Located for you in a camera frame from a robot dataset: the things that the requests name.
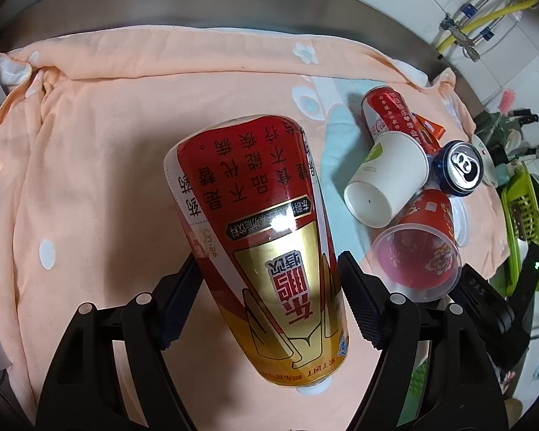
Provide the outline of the green dish rack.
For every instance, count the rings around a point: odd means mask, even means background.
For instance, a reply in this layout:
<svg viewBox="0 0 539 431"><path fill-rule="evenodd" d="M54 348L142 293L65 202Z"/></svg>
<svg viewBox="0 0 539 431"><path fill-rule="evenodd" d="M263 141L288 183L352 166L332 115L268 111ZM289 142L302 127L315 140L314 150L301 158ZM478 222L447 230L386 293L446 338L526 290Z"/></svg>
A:
<svg viewBox="0 0 539 431"><path fill-rule="evenodd" d="M523 162L506 165L508 181L498 188L505 216L509 257L491 279L501 296L511 296L516 288L529 244L539 246L539 176Z"/></svg>

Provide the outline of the metal water valves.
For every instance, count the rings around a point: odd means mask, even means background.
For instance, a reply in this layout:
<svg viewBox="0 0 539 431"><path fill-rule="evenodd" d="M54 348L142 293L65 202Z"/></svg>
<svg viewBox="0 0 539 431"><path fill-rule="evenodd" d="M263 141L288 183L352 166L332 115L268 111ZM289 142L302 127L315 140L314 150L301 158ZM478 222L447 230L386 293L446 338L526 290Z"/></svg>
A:
<svg viewBox="0 0 539 431"><path fill-rule="evenodd" d="M458 19L454 19L450 14L442 19L439 27L449 33L449 36L436 48L439 57L442 57L448 49L457 46L471 61L477 62L480 59L476 45L482 40L489 41L494 37L493 26L497 24L499 18L483 18L483 22L477 24L477 14L478 8L476 6L472 3L465 3L459 10Z"/></svg>

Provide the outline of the white ceramic saucer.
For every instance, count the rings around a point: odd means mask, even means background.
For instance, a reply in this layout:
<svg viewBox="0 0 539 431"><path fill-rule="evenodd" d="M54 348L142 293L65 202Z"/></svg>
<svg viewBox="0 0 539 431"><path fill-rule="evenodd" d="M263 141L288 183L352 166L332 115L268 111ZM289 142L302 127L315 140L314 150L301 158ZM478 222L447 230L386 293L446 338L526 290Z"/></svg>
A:
<svg viewBox="0 0 539 431"><path fill-rule="evenodd" d="M496 166L494 165L493 159L486 145L476 134L472 134L470 136L470 143L478 151L483 162L483 181L493 188L498 188Z"/></svg>

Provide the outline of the blue beverage can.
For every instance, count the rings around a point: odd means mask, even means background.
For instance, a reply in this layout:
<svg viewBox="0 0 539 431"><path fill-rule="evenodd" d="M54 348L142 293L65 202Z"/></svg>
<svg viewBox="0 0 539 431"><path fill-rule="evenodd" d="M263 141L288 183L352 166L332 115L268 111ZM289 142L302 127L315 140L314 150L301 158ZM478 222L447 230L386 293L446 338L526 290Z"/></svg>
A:
<svg viewBox="0 0 539 431"><path fill-rule="evenodd" d="M465 198L483 180L483 159L468 142L448 142L430 161L428 188L438 189L448 196Z"/></svg>

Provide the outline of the red gold drink bottle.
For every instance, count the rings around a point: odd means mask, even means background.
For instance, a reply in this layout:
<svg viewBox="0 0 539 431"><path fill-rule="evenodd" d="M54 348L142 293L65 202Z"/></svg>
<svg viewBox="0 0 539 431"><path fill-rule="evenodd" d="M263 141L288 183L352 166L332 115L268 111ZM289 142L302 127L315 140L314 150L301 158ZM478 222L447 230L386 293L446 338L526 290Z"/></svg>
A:
<svg viewBox="0 0 539 431"><path fill-rule="evenodd" d="M270 383L326 390L349 328L302 127L276 115L224 122L180 141L163 165L203 278L249 362Z"/></svg>

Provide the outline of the peach floral towel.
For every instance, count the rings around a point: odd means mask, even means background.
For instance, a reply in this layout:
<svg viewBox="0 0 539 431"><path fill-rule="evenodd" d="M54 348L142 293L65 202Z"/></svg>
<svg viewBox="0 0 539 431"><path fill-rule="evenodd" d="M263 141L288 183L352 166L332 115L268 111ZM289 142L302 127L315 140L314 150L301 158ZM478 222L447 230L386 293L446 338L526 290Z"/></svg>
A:
<svg viewBox="0 0 539 431"><path fill-rule="evenodd" d="M34 417L77 307L119 306L190 252L163 170L180 140L273 114L305 131L337 252L366 262L371 235L342 191L366 157L364 93L376 84L442 126L474 133L453 72L419 80L366 45L326 36L139 26L0 54L0 341L10 386Z"/></svg>

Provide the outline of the green utensil holder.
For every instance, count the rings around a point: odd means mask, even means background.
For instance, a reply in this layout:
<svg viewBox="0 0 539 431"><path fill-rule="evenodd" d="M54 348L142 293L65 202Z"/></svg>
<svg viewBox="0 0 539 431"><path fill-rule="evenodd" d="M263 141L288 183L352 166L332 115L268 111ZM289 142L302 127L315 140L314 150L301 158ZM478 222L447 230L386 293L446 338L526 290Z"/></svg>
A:
<svg viewBox="0 0 539 431"><path fill-rule="evenodd" d="M508 121L509 119L501 112L483 111L473 119L476 126L475 134L485 145L505 143L509 135Z"/></svg>

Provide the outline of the orange snack wrapper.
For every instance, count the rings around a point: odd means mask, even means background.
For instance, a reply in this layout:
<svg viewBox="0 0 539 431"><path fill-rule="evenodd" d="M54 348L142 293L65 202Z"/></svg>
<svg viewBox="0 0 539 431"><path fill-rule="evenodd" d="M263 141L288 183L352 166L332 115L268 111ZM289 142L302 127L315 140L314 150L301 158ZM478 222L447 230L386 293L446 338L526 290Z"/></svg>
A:
<svg viewBox="0 0 539 431"><path fill-rule="evenodd" d="M427 130L428 133L431 134L431 136L438 141L443 137L443 135L446 132L446 129L443 128L443 126L440 126L436 124L435 122L431 122L430 120L424 118L422 115L415 113L415 116L417 120L423 125L423 127Z"/></svg>

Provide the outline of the red Coca-Cola can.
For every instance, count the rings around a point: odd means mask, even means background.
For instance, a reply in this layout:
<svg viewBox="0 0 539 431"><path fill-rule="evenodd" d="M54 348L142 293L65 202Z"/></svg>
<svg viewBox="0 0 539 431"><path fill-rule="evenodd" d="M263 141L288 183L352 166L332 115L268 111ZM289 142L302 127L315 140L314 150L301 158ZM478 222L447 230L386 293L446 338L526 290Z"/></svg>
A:
<svg viewBox="0 0 539 431"><path fill-rule="evenodd" d="M439 142L409 109L404 97L390 86L379 86L364 94L361 116L374 141L382 133L398 131L415 139L427 155L434 156L441 149Z"/></svg>

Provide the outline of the pink bottle brush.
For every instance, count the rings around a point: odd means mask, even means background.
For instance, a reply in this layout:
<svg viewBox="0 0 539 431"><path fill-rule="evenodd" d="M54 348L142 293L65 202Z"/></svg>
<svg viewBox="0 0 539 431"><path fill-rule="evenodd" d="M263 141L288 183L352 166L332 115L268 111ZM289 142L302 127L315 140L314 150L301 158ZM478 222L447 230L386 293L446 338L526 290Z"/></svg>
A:
<svg viewBox="0 0 539 431"><path fill-rule="evenodd" d="M498 104L498 111L501 115L507 116L511 111L512 105L516 99L516 92L512 89L505 89Z"/></svg>

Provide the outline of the red clear plastic cup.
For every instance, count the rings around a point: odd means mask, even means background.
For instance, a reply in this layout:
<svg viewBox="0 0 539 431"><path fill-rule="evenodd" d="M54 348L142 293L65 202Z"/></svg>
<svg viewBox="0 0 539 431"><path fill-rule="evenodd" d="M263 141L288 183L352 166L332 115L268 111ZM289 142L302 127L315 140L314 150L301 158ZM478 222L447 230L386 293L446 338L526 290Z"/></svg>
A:
<svg viewBox="0 0 539 431"><path fill-rule="evenodd" d="M435 189L422 191L398 223L375 239L370 265L388 290L413 302L434 302L447 295L461 272L447 195Z"/></svg>

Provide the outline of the white paper cup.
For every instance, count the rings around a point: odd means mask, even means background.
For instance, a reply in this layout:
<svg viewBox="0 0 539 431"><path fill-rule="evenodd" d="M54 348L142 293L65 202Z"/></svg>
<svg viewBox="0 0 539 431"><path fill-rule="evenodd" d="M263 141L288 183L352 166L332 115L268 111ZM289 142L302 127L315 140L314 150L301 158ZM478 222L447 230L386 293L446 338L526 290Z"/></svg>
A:
<svg viewBox="0 0 539 431"><path fill-rule="evenodd" d="M427 182L429 163L419 143L399 131L382 133L344 190L349 212L363 225L387 226Z"/></svg>

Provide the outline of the white plastic lid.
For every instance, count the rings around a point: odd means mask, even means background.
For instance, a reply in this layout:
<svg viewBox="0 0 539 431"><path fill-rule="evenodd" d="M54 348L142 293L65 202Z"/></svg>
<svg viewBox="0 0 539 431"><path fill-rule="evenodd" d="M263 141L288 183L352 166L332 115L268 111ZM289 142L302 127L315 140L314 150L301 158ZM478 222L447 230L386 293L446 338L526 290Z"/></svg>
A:
<svg viewBox="0 0 539 431"><path fill-rule="evenodd" d="M464 247L469 239L468 216L464 200L458 196L450 196L452 206L454 236L458 247Z"/></svg>

